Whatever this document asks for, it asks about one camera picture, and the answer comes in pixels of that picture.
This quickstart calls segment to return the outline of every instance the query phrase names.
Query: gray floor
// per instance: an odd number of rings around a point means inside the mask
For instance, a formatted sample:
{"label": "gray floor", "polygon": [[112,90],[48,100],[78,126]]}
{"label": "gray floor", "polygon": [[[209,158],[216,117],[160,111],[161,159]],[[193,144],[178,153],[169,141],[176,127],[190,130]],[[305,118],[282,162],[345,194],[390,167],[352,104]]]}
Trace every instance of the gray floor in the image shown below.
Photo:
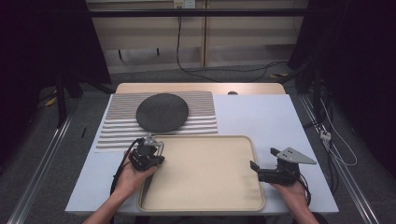
{"label": "gray floor", "polygon": [[[235,66],[233,68],[244,69],[246,67]],[[269,74],[288,71],[285,66],[275,66],[263,78],[260,78],[258,82],[274,81],[269,77]],[[221,81],[245,82],[261,76],[262,70],[258,73],[211,71],[201,74]],[[113,88],[116,88],[118,83],[121,82],[208,81],[199,77],[191,77],[178,70],[128,75],[120,74],[112,78],[114,84],[111,87]],[[31,204],[30,211],[25,218],[25,223],[80,223],[85,218],[67,214],[64,209],[91,147],[109,96],[87,85],[82,85],[82,88],[85,92],[81,99],[67,99],[68,108],[76,106],[77,111],[50,165],[50,169],[45,175],[44,181],[41,183],[35,200]],[[296,93],[292,81],[285,85],[285,90],[294,103],[302,125],[310,122],[310,118],[302,103],[301,95]],[[374,209],[375,216],[379,222],[393,223],[396,220],[396,214],[394,212],[396,211],[395,179],[373,158],[364,141],[353,134],[351,131],[352,127],[350,127],[342,110],[337,107],[335,100],[332,101],[332,105],[334,110],[334,126],[354,149],[359,160],[356,166],[348,168],[349,171],[361,188],[362,193],[366,196],[368,203]],[[45,154],[50,140],[55,133],[56,125],[56,105],[38,108],[33,122],[29,127],[28,134],[21,141],[19,148],[15,150],[16,153],[11,160],[3,167],[3,173],[0,175],[0,223],[7,223],[23,191],[34,175],[36,167]],[[311,127],[306,130],[306,134],[317,155],[323,173],[330,181],[327,154],[318,140],[317,131]],[[335,139],[334,142],[345,160],[351,160],[347,147],[339,139]],[[363,220],[354,199],[351,197],[341,178],[339,188],[334,194],[334,199],[339,206],[340,212],[338,214],[327,215],[326,218],[329,223],[367,223]],[[156,217],[151,220],[151,223],[172,223],[175,219]],[[117,217],[116,221],[118,223],[134,223],[132,217]],[[268,223],[290,223],[290,217],[268,217],[267,221]],[[244,217],[190,217],[181,220],[181,222],[246,223],[247,220]]]}

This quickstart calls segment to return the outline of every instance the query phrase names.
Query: wrist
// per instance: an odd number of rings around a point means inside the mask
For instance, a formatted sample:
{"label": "wrist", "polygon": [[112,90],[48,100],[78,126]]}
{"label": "wrist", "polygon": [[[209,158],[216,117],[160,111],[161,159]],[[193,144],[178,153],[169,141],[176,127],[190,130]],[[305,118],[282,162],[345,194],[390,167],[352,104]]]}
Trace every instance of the wrist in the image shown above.
{"label": "wrist", "polygon": [[132,194],[126,190],[115,189],[114,192],[111,194],[112,197],[121,201],[122,203],[125,202]]}

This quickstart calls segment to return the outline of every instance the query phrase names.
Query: electrical outlet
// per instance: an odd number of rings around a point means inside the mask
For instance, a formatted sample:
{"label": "electrical outlet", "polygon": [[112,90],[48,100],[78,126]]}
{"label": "electrical outlet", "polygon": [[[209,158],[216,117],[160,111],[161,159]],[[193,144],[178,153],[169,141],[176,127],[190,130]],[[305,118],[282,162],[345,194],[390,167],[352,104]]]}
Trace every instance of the electrical outlet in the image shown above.
{"label": "electrical outlet", "polygon": [[174,0],[174,8],[184,8],[184,0]]}
{"label": "electrical outlet", "polygon": [[332,134],[326,131],[320,131],[320,139],[330,141],[332,139]]}
{"label": "electrical outlet", "polygon": [[195,8],[195,0],[184,0],[184,8]]}

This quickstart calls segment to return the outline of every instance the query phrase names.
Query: black round plate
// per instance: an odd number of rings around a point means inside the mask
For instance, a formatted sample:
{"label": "black round plate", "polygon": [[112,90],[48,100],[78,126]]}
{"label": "black round plate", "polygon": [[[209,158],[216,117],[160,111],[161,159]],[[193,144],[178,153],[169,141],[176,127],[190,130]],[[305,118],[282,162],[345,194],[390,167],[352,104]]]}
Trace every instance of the black round plate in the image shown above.
{"label": "black round plate", "polygon": [[183,125],[188,116],[187,103],[169,93],[150,96],[136,110],[137,123],[153,133],[172,132]]}

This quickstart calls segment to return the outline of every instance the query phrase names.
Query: white table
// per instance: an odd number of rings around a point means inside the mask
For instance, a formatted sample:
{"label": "white table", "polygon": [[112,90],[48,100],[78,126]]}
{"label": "white table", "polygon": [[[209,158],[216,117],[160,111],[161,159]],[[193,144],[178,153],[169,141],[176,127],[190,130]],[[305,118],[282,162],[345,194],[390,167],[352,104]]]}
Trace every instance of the white table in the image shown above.
{"label": "white table", "polygon": [[[276,157],[270,147],[283,150],[293,147],[317,161],[304,129],[297,117],[291,99],[286,94],[269,95],[214,95],[219,134],[242,134],[254,144],[261,168],[275,169]],[[108,197],[112,176],[115,174],[122,152],[95,153],[94,144],[82,168],[80,177],[65,209],[66,212],[86,215],[94,212]],[[319,165],[300,165],[312,193],[310,209],[319,213],[336,213],[337,205]],[[275,189],[262,183],[266,203],[259,212],[172,212],[146,213],[137,205],[137,194],[119,209],[119,214],[132,216],[241,216],[277,215],[288,213],[286,205]]]}

